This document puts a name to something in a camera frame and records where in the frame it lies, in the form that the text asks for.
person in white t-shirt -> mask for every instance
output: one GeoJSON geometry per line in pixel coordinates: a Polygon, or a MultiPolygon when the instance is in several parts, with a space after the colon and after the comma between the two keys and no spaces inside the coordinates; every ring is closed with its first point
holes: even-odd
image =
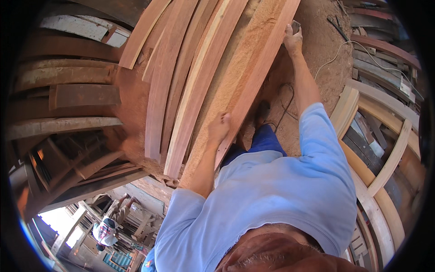
{"type": "Polygon", "coordinates": [[[97,249],[99,251],[103,251],[106,246],[112,246],[118,241],[116,229],[130,213],[130,207],[133,202],[139,204],[137,199],[132,197],[131,200],[121,208],[122,202],[129,197],[129,194],[126,193],[119,200],[113,201],[106,215],[103,217],[103,221],[101,221],[100,224],[94,224],[92,234],[97,240],[97,249]]]}

forearm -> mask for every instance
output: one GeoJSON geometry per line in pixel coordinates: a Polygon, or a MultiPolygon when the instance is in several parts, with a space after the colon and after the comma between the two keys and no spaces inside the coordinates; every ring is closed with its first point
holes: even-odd
{"type": "Polygon", "coordinates": [[[205,198],[207,198],[213,190],[214,161],[216,158],[216,152],[218,151],[218,146],[219,145],[216,143],[207,143],[204,155],[196,168],[192,177],[192,182],[187,188],[205,198]]]}
{"type": "Polygon", "coordinates": [[[298,116],[313,103],[321,102],[320,91],[308,69],[302,52],[290,54],[294,68],[294,100],[298,116]]]}

fist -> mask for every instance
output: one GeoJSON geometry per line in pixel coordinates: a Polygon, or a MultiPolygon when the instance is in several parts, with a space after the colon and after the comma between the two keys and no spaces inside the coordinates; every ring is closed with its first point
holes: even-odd
{"type": "Polygon", "coordinates": [[[302,53],[302,27],[299,27],[299,31],[293,35],[291,24],[287,24],[285,28],[284,45],[291,57],[302,53]]]}
{"type": "Polygon", "coordinates": [[[225,139],[230,130],[231,115],[220,112],[216,118],[208,125],[208,143],[218,147],[225,139]]]}

dark hair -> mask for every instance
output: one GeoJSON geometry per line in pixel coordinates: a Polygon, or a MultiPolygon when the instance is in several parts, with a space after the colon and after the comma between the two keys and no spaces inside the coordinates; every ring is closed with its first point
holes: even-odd
{"type": "Polygon", "coordinates": [[[97,249],[103,251],[106,247],[104,245],[97,244],[97,249]]]}

khaki pants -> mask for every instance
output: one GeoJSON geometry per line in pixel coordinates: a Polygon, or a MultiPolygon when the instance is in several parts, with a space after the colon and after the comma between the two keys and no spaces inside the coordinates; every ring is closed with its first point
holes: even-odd
{"type": "Polygon", "coordinates": [[[129,213],[130,209],[127,208],[127,206],[121,208],[121,203],[119,202],[119,200],[115,200],[113,201],[112,205],[110,205],[110,208],[108,209],[106,215],[110,219],[121,225],[122,221],[124,221],[129,213]]]}

